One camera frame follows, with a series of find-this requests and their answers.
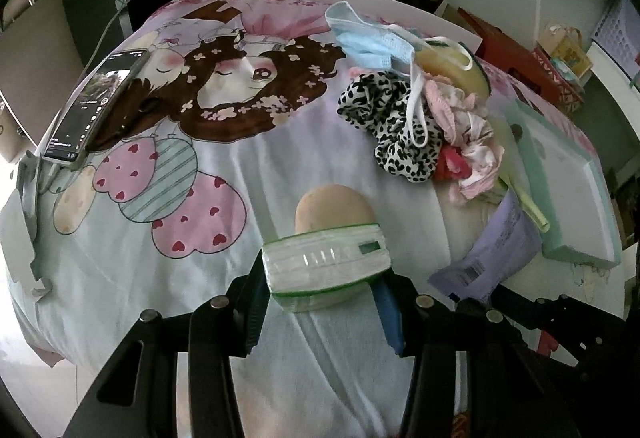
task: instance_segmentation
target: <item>phone screen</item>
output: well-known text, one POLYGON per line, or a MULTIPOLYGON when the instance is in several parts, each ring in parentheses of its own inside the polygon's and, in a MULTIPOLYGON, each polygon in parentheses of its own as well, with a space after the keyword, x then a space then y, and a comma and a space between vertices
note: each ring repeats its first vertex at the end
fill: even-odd
POLYGON ((146 50, 114 53, 82 88, 54 132, 45 156, 73 162, 111 98, 146 50))

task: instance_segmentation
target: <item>leopard print fabric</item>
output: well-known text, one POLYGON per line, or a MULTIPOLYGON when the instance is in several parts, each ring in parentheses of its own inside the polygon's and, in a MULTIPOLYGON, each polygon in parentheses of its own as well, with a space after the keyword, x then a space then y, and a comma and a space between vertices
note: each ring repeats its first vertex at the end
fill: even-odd
MULTIPOLYGON (((444 136, 425 105, 429 140, 425 147, 414 146, 406 125, 409 92, 409 83, 390 71, 361 74, 340 95, 338 114, 376 138, 374 156, 380 167, 411 182, 425 182, 435 170, 444 136)), ((417 121, 414 132, 421 143, 424 129, 417 121)))

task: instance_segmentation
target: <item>white plastic basket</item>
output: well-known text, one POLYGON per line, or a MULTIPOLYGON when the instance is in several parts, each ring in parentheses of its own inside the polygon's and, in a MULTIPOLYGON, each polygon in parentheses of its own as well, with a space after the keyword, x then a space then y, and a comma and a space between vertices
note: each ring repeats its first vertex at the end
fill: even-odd
POLYGON ((616 0, 604 12, 591 38, 634 78, 640 65, 640 14, 630 0, 616 0))

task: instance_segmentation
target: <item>blue surgical mask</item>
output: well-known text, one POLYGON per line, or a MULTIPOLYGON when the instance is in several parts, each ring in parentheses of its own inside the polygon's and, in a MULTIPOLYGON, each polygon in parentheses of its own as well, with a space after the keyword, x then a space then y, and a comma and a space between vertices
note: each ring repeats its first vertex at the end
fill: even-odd
POLYGON ((427 42, 428 40, 444 42, 468 58, 468 64, 463 66, 454 58, 440 55, 463 71, 468 71, 473 67, 474 62, 471 56, 457 42, 445 37, 423 40, 397 24, 384 25, 365 20, 358 16, 347 1, 340 1, 329 6, 324 16, 342 50, 357 65, 373 70, 395 71, 408 77, 411 92, 406 109, 407 127, 412 143, 416 147, 425 147, 429 136, 422 103, 422 90, 426 78, 422 69, 415 63, 416 48, 418 50, 433 49, 427 42), (417 116, 425 133, 424 142, 421 143, 415 140, 414 116, 417 116))

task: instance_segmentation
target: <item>brown hair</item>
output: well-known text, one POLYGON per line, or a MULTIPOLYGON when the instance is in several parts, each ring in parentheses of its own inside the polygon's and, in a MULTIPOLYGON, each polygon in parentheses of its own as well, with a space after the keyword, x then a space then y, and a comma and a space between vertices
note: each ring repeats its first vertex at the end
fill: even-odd
POLYGON ((244 32, 238 30, 236 33, 236 36, 217 37, 213 42, 201 42, 197 49, 185 57, 185 65, 190 68, 188 73, 180 74, 169 84, 151 91, 148 80, 143 82, 135 79, 111 111, 92 144, 92 150, 112 147, 118 141, 117 137, 114 139, 114 133, 126 121, 127 114, 137 110, 140 103, 150 97, 160 98, 161 106, 128 126, 130 129, 124 137, 139 134, 165 116, 177 121, 185 134, 200 140, 233 142, 269 131, 277 125, 276 113, 291 113, 321 96, 326 90, 324 79, 335 76, 336 61, 345 58, 338 46, 323 46, 307 36, 296 38, 282 51, 261 53, 260 56, 270 58, 276 67, 277 75, 273 81, 242 103, 241 107, 235 108, 233 116, 209 119, 221 109, 239 105, 224 103, 212 109, 202 109, 198 105, 198 92, 213 74, 217 63, 246 55, 235 47, 244 32), (263 100, 272 96, 277 97, 277 106, 269 106, 263 100), (190 108, 183 107, 190 101, 190 108))

